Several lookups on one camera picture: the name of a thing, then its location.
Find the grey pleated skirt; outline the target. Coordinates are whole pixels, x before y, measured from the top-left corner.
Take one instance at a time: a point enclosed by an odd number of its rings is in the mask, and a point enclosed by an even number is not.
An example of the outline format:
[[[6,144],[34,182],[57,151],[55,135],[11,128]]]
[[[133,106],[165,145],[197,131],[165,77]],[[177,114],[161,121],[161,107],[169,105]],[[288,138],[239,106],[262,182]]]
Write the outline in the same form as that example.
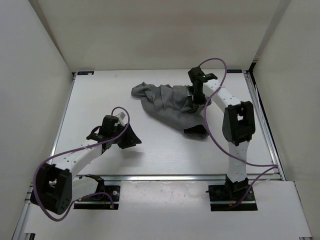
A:
[[[131,89],[140,99],[142,108],[151,117],[181,132],[187,138],[204,140],[209,134],[201,115],[202,104],[195,104],[193,87],[189,85],[159,85],[142,82]]]

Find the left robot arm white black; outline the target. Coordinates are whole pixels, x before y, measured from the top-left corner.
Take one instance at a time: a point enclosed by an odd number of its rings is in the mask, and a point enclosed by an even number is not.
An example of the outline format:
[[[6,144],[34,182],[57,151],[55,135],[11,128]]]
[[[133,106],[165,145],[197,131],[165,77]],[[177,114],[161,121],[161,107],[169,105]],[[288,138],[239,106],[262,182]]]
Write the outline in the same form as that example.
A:
[[[79,173],[112,145],[127,149],[141,144],[131,125],[124,123],[124,118],[122,112],[106,115],[102,124],[86,137],[79,151],[61,154],[56,162],[44,163],[35,174],[30,202],[56,215],[68,212],[71,205],[80,199],[109,200],[112,203],[112,193],[105,191],[102,177]]]

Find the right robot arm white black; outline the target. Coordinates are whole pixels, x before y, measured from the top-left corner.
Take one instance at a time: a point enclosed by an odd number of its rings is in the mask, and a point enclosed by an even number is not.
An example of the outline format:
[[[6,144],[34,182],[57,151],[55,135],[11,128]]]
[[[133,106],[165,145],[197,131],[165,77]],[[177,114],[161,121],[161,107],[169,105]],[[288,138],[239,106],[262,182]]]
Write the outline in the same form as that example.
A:
[[[199,66],[191,68],[188,76],[194,103],[204,105],[207,100],[212,101],[223,113],[222,134],[228,143],[228,169],[224,187],[218,195],[237,201],[249,187],[247,151],[256,131],[253,104],[233,96],[216,75],[205,74]]]

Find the right blue corner label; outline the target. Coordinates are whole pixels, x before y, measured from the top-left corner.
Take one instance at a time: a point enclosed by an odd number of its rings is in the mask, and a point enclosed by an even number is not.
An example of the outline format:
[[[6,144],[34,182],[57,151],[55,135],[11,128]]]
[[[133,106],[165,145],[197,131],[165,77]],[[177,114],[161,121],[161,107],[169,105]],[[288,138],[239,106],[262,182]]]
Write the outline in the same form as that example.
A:
[[[241,69],[228,69],[228,74],[241,74],[243,71]]]

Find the blue corner label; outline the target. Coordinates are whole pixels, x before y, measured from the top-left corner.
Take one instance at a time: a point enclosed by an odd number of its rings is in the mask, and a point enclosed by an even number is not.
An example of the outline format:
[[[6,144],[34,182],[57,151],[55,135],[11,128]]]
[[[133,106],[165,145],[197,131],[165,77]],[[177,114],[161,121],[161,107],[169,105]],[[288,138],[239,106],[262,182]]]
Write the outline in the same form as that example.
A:
[[[92,76],[94,74],[94,71],[78,71],[78,76]]]
[[[228,69],[228,74],[241,74],[243,71],[241,69]]]

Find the white front cover board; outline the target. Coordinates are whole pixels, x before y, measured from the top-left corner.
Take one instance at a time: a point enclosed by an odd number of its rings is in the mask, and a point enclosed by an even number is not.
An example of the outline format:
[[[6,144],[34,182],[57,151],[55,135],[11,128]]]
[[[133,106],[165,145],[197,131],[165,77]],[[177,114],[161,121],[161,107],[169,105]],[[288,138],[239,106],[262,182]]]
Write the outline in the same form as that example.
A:
[[[211,211],[204,181],[121,183],[117,210],[73,209],[61,222],[32,206],[37,240],[298,240],[311,232],[294,183],[261,181],[256,211]]]

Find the left blue corner label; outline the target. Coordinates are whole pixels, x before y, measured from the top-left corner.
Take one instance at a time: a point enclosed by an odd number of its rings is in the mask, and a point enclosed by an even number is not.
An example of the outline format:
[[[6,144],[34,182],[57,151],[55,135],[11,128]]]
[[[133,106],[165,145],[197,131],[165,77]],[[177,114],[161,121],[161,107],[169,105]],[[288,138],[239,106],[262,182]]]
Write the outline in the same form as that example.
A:
[[[92,76],[94,74],[94,71],[78,71],[78,76]]]

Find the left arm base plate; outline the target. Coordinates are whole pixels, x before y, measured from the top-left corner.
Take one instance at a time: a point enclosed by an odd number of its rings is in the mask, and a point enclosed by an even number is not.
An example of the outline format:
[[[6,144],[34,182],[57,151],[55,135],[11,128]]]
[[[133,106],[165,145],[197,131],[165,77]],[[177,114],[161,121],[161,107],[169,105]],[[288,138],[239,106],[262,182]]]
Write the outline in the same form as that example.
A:
[[[101,192],[108,194],[100,194],[87,198],[83,198],[74,203],[75,210],[99,210],[99,211],[113,211],[118,210],[121,196],[121,182],[120,181],[105,181]]]

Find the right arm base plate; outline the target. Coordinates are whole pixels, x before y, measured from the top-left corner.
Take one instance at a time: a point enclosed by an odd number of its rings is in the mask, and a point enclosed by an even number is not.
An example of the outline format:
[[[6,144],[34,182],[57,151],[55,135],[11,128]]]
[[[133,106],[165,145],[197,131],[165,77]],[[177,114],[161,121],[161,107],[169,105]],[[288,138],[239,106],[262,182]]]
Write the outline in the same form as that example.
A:
[[[206,193],[209,194],[211,212],[241,212],[257,211],[257,202],[252,188],[249,192],[242,189],[235,194],[229,194],[224,185],[209,185]]]

